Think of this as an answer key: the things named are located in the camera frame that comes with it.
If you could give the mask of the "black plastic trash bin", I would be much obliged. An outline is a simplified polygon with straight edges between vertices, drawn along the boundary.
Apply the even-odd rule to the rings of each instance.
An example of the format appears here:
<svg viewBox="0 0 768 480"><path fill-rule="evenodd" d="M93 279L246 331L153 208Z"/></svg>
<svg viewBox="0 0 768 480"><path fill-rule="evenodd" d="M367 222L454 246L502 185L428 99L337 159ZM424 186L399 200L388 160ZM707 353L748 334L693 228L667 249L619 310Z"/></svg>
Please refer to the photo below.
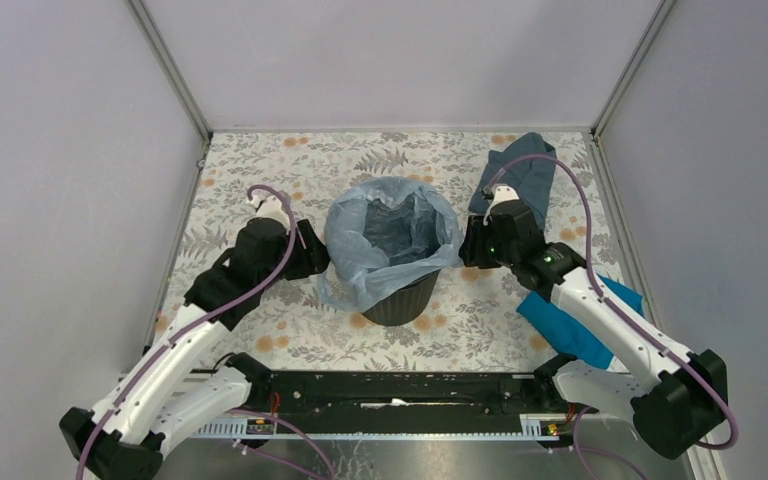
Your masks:
<svg viewBox="0 0 768 480"><path fill-rule="evenodd" d="M362 312L362 315L383 327L398 327L414 321L428 306L439 274L437 270L420 277Z"/></svg>

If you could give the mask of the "grey-blue crumpled cloth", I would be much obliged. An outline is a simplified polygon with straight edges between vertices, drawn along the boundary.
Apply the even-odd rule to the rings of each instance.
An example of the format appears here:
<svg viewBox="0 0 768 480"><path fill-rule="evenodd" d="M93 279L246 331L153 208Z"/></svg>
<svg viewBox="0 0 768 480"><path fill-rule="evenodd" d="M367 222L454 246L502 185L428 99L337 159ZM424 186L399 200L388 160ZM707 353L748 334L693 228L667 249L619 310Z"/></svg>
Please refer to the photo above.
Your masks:
<svg viewBox="0 0 768 480"><path fill-rule="evenodd" d="M534 132L519 137L502 151L490 150L476 190L470 197L468 212L483 214L487 210L489 201L483 196L482 190L491 184L495 174L503 169L503 175L497 183L512 187L529 205L537 225L544 230L556 164L548 160L524 160L505 169L513 160L535 154L557 158L555 147Z"/></svg>

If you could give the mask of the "floral patterned table mat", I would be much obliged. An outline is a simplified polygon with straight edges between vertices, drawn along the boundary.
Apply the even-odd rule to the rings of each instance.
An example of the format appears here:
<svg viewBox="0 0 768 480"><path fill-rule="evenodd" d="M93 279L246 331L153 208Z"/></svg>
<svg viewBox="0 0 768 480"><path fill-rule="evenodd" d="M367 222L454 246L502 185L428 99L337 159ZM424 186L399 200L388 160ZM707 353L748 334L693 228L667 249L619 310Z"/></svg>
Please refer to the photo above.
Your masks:
<svg viewBox="0 0 768 480"><path fill-rule="evenodd" d="M271 186L295 214L322 228L333 200L378 176L431 184L465 216L488 155L512 132L220 133L213 139L156 324L163 333L184 292L225 249L253 209L246 191ZM565 169L553 181L546 236L593 249L596 271L626 278L594 178L589 139L547 132ZM273 369L381 371L530 371L553 356L518 311L525 290L506 270L447 269L412 322L383 327L320 302L314 279L280 282L236 329L196 361L211 369L247 353Z"/></svg>

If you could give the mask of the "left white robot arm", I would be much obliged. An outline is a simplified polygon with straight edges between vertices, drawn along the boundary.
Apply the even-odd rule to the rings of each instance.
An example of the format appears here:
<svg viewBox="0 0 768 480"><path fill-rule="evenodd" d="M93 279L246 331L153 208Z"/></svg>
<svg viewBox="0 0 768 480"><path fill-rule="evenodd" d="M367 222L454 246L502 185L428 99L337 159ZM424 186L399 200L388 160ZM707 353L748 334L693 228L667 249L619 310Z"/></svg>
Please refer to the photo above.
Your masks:
<svg viewBox="0 0 768 480"><path fill-rule="evenodd" d="M236 243L197 276L183 306L134 369L90 409L70 408L59 428L78 462L76 478L151 479L184 440L226 411L274 409L271 372L234 354L213 376L173 395L195 363L280 280L304 279L328 265L325 245L307 219L293 228L255 217Z"/></svg>

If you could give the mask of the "bright blue folded cloth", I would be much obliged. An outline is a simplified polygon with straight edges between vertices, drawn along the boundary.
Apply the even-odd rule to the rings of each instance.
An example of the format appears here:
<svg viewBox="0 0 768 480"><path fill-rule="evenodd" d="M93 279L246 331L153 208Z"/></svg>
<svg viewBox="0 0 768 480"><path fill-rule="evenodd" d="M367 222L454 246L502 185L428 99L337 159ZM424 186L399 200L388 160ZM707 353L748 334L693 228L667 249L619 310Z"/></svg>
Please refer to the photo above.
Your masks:
<svg viewBox="0 0 768 480"><path fill-rule="evenodd" d="M619 359L574 317L530 292L516 308L559 354L577 357L594 368L626 371Z"/></svg>

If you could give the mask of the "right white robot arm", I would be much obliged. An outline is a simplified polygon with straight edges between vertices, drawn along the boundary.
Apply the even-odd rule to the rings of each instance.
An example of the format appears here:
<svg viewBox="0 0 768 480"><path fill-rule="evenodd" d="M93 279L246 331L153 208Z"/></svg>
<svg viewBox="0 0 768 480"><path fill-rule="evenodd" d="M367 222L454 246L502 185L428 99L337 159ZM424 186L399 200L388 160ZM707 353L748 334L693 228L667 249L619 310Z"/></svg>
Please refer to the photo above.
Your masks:
<svg viewBox="0 0 768 480"><path fill-rule="evenodd" d="M724 422L727 369L712 350L693 352L623 302L564 243L549 243L526 203L494 202L470 215L460 257L468 267L506 267L525 288L572 316L625 367L596 369L568 356L543 368L535 402L557 412L576 403L631 424L656 453L676 459Z"/></svg>

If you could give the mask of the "light blue plastic trash bag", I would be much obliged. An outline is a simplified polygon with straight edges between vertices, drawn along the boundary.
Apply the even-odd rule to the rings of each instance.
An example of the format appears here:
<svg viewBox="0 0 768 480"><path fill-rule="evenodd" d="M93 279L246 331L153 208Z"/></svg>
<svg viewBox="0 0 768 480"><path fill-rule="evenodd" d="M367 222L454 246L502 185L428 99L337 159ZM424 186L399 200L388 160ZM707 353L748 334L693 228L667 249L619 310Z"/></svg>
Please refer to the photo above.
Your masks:
<svg viewBox="0 0 768 480"><path fill-rule="evenodd" d="M325 246L340 284L334 295L323 273L322 303L362 312L417 280L459 267L464 232L450 202L432 185L407 177L376 177L331 204Z"/></svg>

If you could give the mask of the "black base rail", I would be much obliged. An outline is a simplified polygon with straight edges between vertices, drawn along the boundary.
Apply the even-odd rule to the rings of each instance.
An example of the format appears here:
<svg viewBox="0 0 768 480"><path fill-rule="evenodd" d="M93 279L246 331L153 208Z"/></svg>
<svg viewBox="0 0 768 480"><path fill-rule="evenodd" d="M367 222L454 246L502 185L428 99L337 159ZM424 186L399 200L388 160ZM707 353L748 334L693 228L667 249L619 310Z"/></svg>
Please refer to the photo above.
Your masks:
<svg viewBox="0 0 768 480"><path fill-rule="evenodd" d="M432 415L544 418L566 425L582 407L547 379L511 373L274 371L257 379L242 408L294 418Z"/></svg>

